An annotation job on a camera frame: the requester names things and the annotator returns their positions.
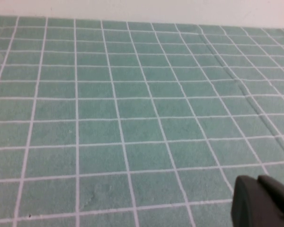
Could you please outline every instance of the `tile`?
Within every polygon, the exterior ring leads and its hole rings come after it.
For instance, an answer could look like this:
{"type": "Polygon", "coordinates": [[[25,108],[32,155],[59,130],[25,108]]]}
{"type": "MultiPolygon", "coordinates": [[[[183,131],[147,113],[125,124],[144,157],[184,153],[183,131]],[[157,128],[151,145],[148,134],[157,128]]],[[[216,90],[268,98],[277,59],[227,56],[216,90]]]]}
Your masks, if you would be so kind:
{"type": "Polygon", "coordinates": [[[178,83],[150,83],[153,97],[183,97],[178,83]]]}
{"type": "Polygon", "coordinates": [[[14,217],[18,188],[18,183],[0,183],[0,219],[14,217]]]}
{"type": "Polygon", "coordinates": [[[126,153],[131,171],[172,168],[165,144],[126,145],[126,153]]]}
{"type": "Polygon", "coordinates": [[[230,199],[231,192],[218,169],[180,171],[188,201],[230,199]]]}
{"type": "Polygon", "coordinates": [[[79,98],[112,98],[112,85],[109,83],[79,83],[79,98]]]}
{"type": "Polygon", "coordinates": [[[188,97],[216,95],[213,87],[208,82],[186,82],[181,85],[188,97]]]}
{"type": "Polygon", "coordinates": [[[102,53],[78,53],[78,65],[107,66],[107,56],[102,53]]]}
{"type": "Polygon", "coordinates": [[[40,82],[38,97],[74,98],[75,83],[40,82]]]}
{"type": "Polygon", "coordinates": [[[175,142],[169,147],[177,168],[216,166],[206,142],[175,142]]]}
{"type": "Polygon", "coordinates": [[[232,227],[231,203],[204,204],[191,206],[197,226],[232,227]]]}
{"type": "Polygon", "coordinates": [[[1,82],[0,97],[33,97],[35,94],[36,83],[25,82],[1,82]]]}
{"type": "Polygon", "coordinates": [[[163,140],[157,120],[126,120],[121,124],[125,142],[163,140]]]}
{"type": "Polygon", "coordinates": [[[115,95],[117,98],[149,97],[144,83],[115,83],[115,95]]]}
{"type": "Polygon", "coordinates": [[[120,145],[81,147],[79,160],[80,174],[126,171],[120,145]]]}
{"type": "Polygon", "coordinates": [[[79,122],[80,144],[121,142],[117,121],[79,122]]]}
{"type": "Polygon", "coordinates": [[[79,100],[79,119],[117,118],[113,100],[79,100]]]}
{"type": "Polygon", "coordinates": [[[262,162],[284,161],[284,150],[277,140],[260,138],[249,140],[249,142],[262,162]]]}
{"type": "Polygon", "coordinates": [[[0,179],[20,178],[24,150],[0,150],[0,179]]]}
{"type": "Polygon", "coordinates": [[[134,174],[132,184],[137,206],[184,202],[173,172],[134,174]]]}
{"type": "Polygon", "coordinates": [[[118,100],[118,109],[121,118],[156,117],[150,99],[118,100]]]}
{"type": "Polygon", "coordinates": [[[239,130],[230,117],[199,119],[208,138],[241,137],[239,130]]]}
{"type": "Polygon", "coordinates": [[[114,81],[137,80],[141,81],[143,75],[140,68],[111,68],[114,81]]]}
{"type": "Polygon", "coordinates": [[[75,122],[34,123],[31,146],[69,145],[76,143],[75,122]]]}
{"type": "Polygon", "coordinates": [[[75,148],[36,148],[29,150],[25,177],[75,174],[75,148]]]}
{"type": "Polygon", "coordinates": [[[30,120],[32,100],[0,100],[0,121],[30,120]]]}
{"type": "Polygon", "coordinates": [[[218,98],[190,99],[196,116],[221,116],[228,115],[222,102],[218,98]]]}
{"type": "Polygon", "coordinates": [[[143,68],[143,72],[148,81],[175,80],[175,76],[170,68],[143,68]]]}
{"type": "Polygon", "coordinates": [[[76,102],[68,100],[37,100],[35,120],[76,119],[76,102]]]}
{"type": "Polygon", "coordinates": [[[78,67],[77,68],[78,81],[80,80],[97,80],[109,81],[108,67],[78,67]]]}
{"type": "Polygon", "coordinates": [[[257,163],[255,156],[244,140],[210,141],[210,144],[222,166],[257,163]]]}
{"type": "Polygon", "coordinates": [[[80,211],[131,206],[126,175],[93,176],[80,179],[80,211]]]}
{"type": "Polygon", "coordinates": [[[25,182],[19,216],[74,212],[75,201],[75,179],[25,182]]]}
{"type": "Polygon", "coordinates": [[[42,66],[40,80],[75,80],[75,67],[42,66]]]}
{"type": "Polygon", "coordinates": [[[235,121],[245,134],[245,136],[271,136],[271,132],[258,116],[235,117],[235,121]]]}
{"type": "Polygon", "coordinates": [[[203,139],[195,119],[162,119],[167,140],[203,139]]]}
{"type": "Polygon", "coordinates": [[[184,99],[159,99],[154,102],[160,117],[192,116],[189,105],[184,99]]]}

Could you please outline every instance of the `tiled floor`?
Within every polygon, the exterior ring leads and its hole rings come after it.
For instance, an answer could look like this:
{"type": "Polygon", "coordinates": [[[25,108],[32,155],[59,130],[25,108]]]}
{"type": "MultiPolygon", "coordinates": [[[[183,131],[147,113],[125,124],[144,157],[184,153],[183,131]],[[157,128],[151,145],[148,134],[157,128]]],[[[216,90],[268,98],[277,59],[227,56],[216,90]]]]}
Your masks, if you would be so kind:
{"type": "Polygon", "coordinates": [[[231,226],[284,183],[284,29],[0,17],[0,227],[231,226]]]}

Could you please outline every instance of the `white grout line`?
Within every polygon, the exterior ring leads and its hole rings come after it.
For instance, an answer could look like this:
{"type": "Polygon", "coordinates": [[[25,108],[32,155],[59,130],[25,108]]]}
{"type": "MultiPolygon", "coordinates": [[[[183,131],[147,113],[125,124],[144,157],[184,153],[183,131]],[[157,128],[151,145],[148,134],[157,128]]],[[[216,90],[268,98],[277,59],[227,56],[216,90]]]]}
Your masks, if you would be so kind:
{"type": "Polygon", "coordinates": [[[30,119],[30,124],[29,124],[29,129],[28,129],[27,144],[26,144],[26,148],[25,148],[25,152],[24,152],[23,166],[22,166],[22,171],[21,171],[21,180],[20,180],[20,184],[19,184],[19,190],[18,190],[16,205],[15,205],[13,227],[17,227],[17,218],[19,216],[19,207],[20,207],[21,196],[22,196],[22,191],[23,191],[25,172],[26,172],[26,168],[27,168],[27,157],[28,157],[28,151],[29,151],[32,131],[33,131],[33,124],[34,124],[34,118],[35,118],[35,112],[36,112],[36,103],[37,103],[36,98],[38,96],[38,86],[39,86],[39,81],[40,81],[40,76],[41,76],[41,67],[42,67],[43,53],[44,53],[44,47],[45,47],[47,21],[48,20],[46,19],[45,30],[44,30],[44,40],[43,40],[43,44],[42,44],[42,51],[41,51],[41,55],[40,55],[40,63],[39,63],[39,69],[38,69],[37,82],[36,82],[36,86],[35,86],[34,102],[33,102],[31,119],[30,119]]]}
{"type": "Polygon", "coordinates": [[[101,21],[101,28],[102,28],[102,36],[103,36],[104,48],[105,48],[105,52],[106,52],[106,60],[107,60],[107,64],[108,64],[109,76],[110,76],[110,81],[111,81],[113,96],[114,96],[114,101],[115,101],[115,110],[116,110],[116,114],[117,114],[117,118],[118,118],[121,144],[122,144],[124,162],[125,162],[126,172],[127,172],[127,179],[128,179],[129,190],[130,190],[131,199],[132,199],[133,216],[134,216],[135,226],[139,227],[140,224],[139,224],[138,212],[137,212],[137,208],[136,208],[136,199],[135,199],[135,195],[134,195],[134,191],[133,191],[132,178],[131,178],[131,175],[130,175],[130,172],[129,172],[130,170],[129,170],[129,163],[128,163],[128,159],[127,159],[124,135],[123,135],[122,125],[121,125],[121,120],[120,120],[120,113],[119,113],[118,102],[117,102],[117,98],[116,98],[116,94],[115,94],[115,86],[114,86],[114,82],[113,82],[112,71],[111,71],[111,68],[110,68],[109,55],[108,55],[108,52],[107,52],[107,45],[106,45],[106,42],[105,42],[105,34],[104,34],[102,21],[101,21]]]}

